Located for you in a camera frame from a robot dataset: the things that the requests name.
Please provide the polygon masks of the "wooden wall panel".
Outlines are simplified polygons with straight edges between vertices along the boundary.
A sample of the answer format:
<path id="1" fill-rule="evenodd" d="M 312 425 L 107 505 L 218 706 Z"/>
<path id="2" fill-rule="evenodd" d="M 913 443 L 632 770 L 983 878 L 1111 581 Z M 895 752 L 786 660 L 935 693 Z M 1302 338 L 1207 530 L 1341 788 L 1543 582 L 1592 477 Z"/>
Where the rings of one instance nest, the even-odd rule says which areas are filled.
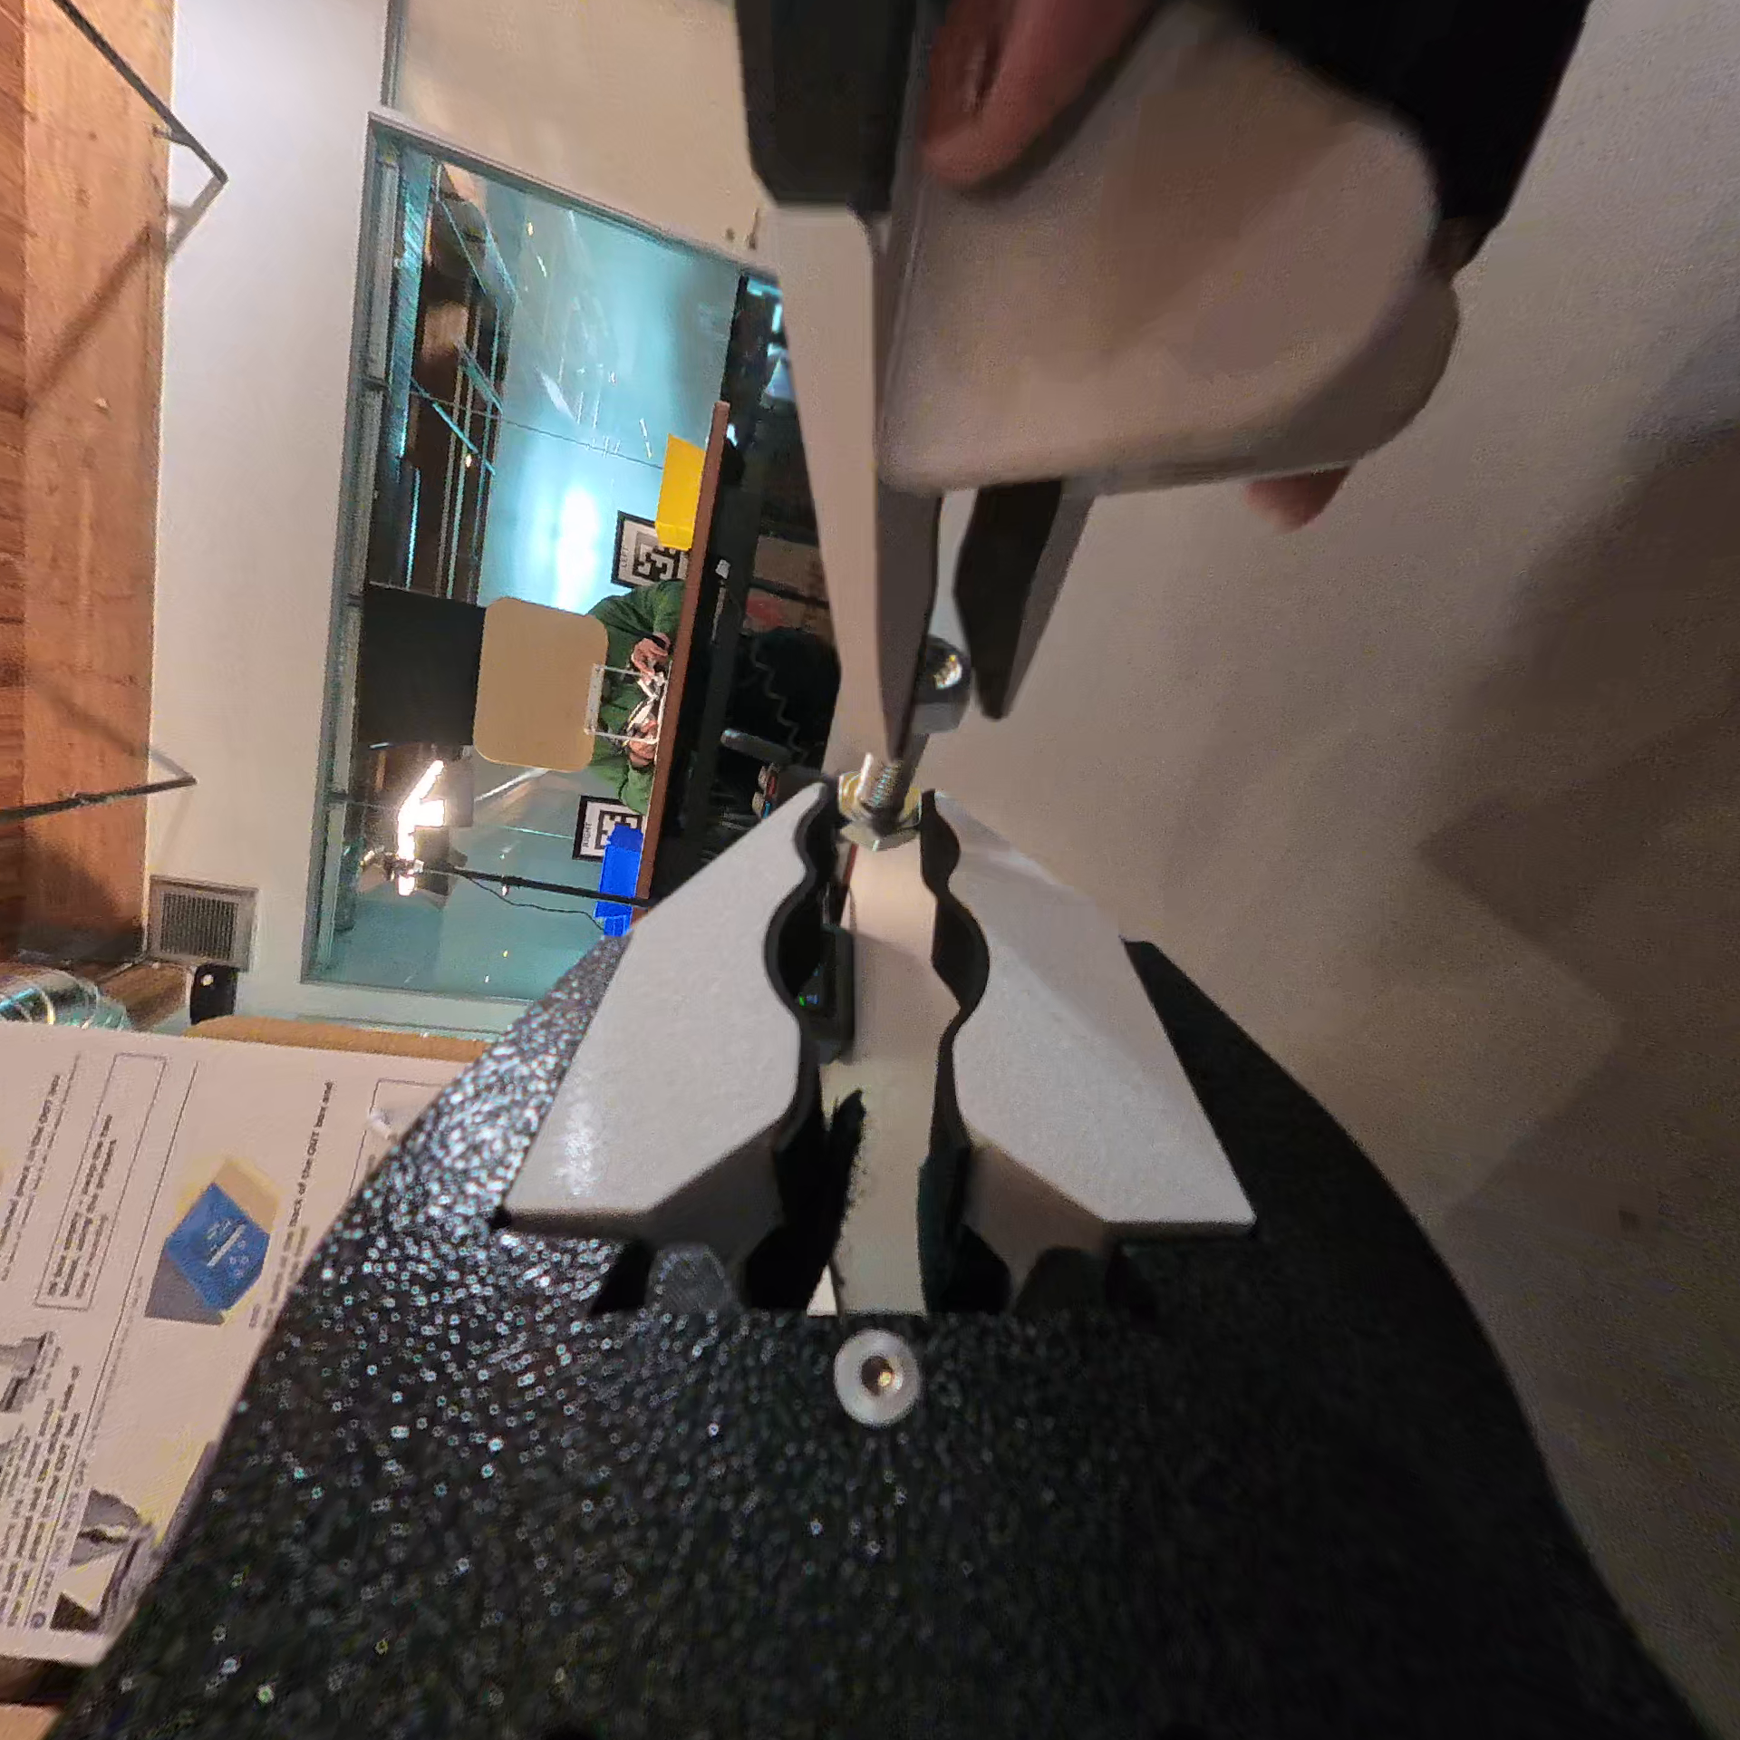
<path id="1" fill-rule="evenodd" d="M 169 143 L 2 4 L 2 807 L 150 780 Z"/>

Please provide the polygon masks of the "wood-edged black desk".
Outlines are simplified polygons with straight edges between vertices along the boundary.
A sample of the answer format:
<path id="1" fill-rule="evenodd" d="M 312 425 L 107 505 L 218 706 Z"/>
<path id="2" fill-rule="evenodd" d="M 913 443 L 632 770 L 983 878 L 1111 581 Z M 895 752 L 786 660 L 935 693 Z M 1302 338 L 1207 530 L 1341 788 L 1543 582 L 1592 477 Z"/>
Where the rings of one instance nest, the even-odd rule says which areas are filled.
<path id="1" fill-rule="evenodd" d="M 710 683 L 710 643 L 724 588 L 719 561 L 730 560 L 727 532 L 730 508 L 737 505 L 734 477 L 738 464 L 730 458 L 727 430 L 730 406 L 727 400 L 716 400 L 710 412 L 703 473 L 690 542 L 684 618 L 678 622 L 678 643 L 669 672 L 662 743 L 645 814 L 642 875 L 635 893 L 647 905 L 669 891 L 684 859 L 684 811 Z"/>

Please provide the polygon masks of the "person's right hand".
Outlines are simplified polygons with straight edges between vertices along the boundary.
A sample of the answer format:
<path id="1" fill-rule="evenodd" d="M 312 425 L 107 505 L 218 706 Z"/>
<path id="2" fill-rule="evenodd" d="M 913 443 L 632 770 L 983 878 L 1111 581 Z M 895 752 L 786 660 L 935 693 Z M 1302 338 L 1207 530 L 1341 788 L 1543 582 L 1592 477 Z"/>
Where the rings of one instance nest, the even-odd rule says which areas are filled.
<path id="1" fill-rule="evenodd" d="M 925 63 L 932 178 L 980 187 L 1009 171 L 1151 12 L 1153 4 L 946 4 Z"/>

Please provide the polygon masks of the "printed instruction sheet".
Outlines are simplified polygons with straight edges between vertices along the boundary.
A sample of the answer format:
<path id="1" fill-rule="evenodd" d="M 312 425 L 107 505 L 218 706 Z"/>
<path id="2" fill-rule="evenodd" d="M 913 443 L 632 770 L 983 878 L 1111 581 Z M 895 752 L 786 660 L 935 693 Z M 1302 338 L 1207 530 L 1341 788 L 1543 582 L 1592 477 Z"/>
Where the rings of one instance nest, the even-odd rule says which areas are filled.
<path id="1" fill-rule="evenodd" d="M 466 1060 L 2 1033 L 2 1664 L 96 1664 L 311 1252 Z"/>

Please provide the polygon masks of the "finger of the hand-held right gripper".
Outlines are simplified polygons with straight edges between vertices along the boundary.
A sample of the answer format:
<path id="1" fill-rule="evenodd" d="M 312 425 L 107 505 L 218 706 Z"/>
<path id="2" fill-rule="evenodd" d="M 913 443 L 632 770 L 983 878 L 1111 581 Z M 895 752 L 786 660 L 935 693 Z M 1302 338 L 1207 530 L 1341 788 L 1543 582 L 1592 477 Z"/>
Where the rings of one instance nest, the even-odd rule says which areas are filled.
<path id="1" fill-rule="evenodd" d="M 913 752 L 940 498 L 882 481 L 872 234 L 845 206 L 772 206 L 772 243 L 841 660 L 832 752 Z"/>
<path id="2" fill-rule="evenodd" d="M 1014 706 L 1095 501 L 1062 480 L 974 490 L 952 601 L 977 706 L 987 720 Z"/>

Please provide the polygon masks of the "glass partition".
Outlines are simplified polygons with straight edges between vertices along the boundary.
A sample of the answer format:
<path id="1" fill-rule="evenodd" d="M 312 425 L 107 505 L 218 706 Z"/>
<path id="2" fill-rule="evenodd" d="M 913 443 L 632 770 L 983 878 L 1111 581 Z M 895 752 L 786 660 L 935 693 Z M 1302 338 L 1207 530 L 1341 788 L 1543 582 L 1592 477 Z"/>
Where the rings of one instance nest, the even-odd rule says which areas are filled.
<path id="1" fill-rule="evenodd" d="M 369 123 L 300 979 L 519 1002 L 590 948 L 577 770 L 474 737 L 484 610 L 583 615 L 707 441 L 743 271 Z"/>

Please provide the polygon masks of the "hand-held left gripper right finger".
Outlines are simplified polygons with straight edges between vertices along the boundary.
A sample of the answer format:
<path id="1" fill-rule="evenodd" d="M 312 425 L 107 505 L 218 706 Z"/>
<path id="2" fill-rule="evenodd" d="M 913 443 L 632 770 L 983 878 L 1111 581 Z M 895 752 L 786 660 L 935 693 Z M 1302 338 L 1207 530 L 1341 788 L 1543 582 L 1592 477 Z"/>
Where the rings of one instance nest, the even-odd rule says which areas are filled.
<path id="1" fill-rule="evenodd" d="M 1006 1266 L 1249 1233 L 1253 1208 L 1114 922 L 946 794 L 925 797 L 920 847 L 932 965 L 959 1005 L 938 1110 L 963 1144 L 963 1229 Z"/>

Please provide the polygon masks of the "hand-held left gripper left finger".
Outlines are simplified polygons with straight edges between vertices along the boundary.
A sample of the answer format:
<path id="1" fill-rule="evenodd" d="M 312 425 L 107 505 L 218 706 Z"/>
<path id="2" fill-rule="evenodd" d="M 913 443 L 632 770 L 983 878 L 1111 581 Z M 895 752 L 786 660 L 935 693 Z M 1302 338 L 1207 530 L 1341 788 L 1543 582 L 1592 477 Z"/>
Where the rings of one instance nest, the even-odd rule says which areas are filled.
<path id="1" fill-rule="evenodd" d="M 835 791 L 802 788 L 632 925 L 505 1192 L 512 1232 L 685 1243 L 724 1266 L 772 1233 L 775 1155 L 817 1104 L 777 950 L 835 829 Z"/>

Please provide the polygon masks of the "wall vent grille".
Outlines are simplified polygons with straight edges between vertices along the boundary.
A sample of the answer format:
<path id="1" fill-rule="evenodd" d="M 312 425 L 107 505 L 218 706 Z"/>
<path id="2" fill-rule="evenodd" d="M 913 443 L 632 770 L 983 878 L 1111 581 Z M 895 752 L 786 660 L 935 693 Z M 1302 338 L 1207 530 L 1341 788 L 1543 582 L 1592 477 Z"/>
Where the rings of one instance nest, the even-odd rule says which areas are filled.
<path id="1" fill-rule="evenodd" d="M 258 891 L 240 884 L 150 875 L 145 891 L 145 952 L 157 962 L 253 965 Z"/>

